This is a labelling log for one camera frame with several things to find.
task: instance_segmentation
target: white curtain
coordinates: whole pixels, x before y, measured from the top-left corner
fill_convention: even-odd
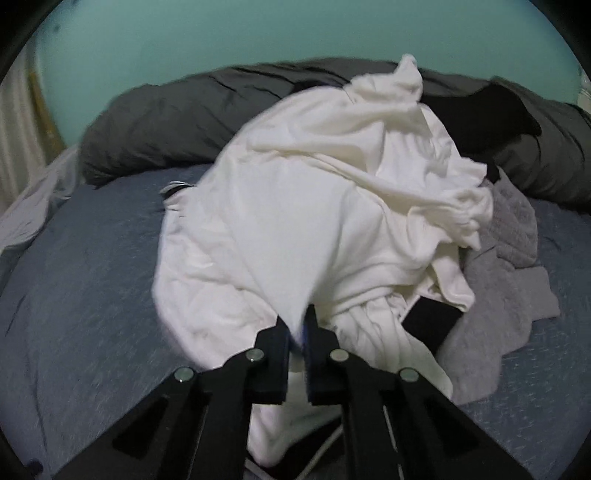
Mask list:
[[[0,215],[48,163],[28,82],[31,45],[0,84]]]

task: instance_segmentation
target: black cloth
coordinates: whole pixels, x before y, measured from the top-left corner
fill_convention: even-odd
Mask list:
[[[295,82],[290,93],[318,86],[338,87],[310,79]],[[519,97],[494,83],[466,96],[423,95],[421,101],[441,120],[462,157],[486,164],[486,178],[492,183],[501,176],[487,152],[519,135],[541,134],[540,124],[529,114]]]

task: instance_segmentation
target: screw head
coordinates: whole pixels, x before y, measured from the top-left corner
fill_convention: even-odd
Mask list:
[[[248,358],[251,362],[260,362],[263,358],[265,358],[265,352],[263,352],[260,348],[251,348],[250,350],[246,351],[246,358]]]
[[[403,368],[398,375],[405,382],[416,382],[418,380],[418,372],[414,368]]]
[[[194,375],[195,372],[190,367],[180,367],[174,372],[175,379],[181,383],[188,382],[193,378]]]
[[[349,359],[349,352],[347,350],[343,350],[342,348],[336,348],[332,350],[330,357],[335,362],[346,362]]]

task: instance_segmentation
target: white cloth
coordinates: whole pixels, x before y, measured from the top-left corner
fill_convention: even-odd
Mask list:
[[[458,245],[490,221],[486,166],[462,158],[418,103],[411,56],[277,103],[245,125],[196,187],[166,201],[153,295],[191,359],[219,367],[279,314],[301,341],[310,303],[344,348],[390,371],[414,367],[451,395],[401,326],[420,294],[467,310]],[[263,465],[338,415],[306,403],[290,374],[283,406],[256,406],[248,448]]]

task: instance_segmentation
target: white cable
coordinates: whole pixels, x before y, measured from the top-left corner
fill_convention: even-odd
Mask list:
[[[332,447],[332,444],[336,441],[343,434],[343,426],[339,425],[336,430],[328,437],[318,451],[312,457],[312,460],[306,465],[306,467],[301,471],[301,473],[295,478],[295,480],[304,480],[308,473],[312,471],[312,469],[318,464],[322,456],[326,453],[326,451]]]
[[[318,464],[322,456],[327,452],[327,450],[332,447],[334,442],[337,438],[339,438],[343,434],[343,426],[339,425],[336,430],[330,434],[318,451],[314,454],[312,459],[308,462],[308,465],[304,467],[304,469],[300,472],[300,474],[295,478],[295,480],[305,480],[308,474],[314,469],[314,467]],[[248,468],[252,473],[254,473],[258,478],[261,480],[275,480],[271,475],[265,472],[261,467],[259,467],[255,462],[251,460],[246,460],[244,462],[244,466]]]
[[[244,466],[246,468],[248,468],[252,473],[254,473],[261,480],[275,480],[271,475],[269,475],[267,472],[265,472],[261,467],[259,467],[252,460],[245,460]]]

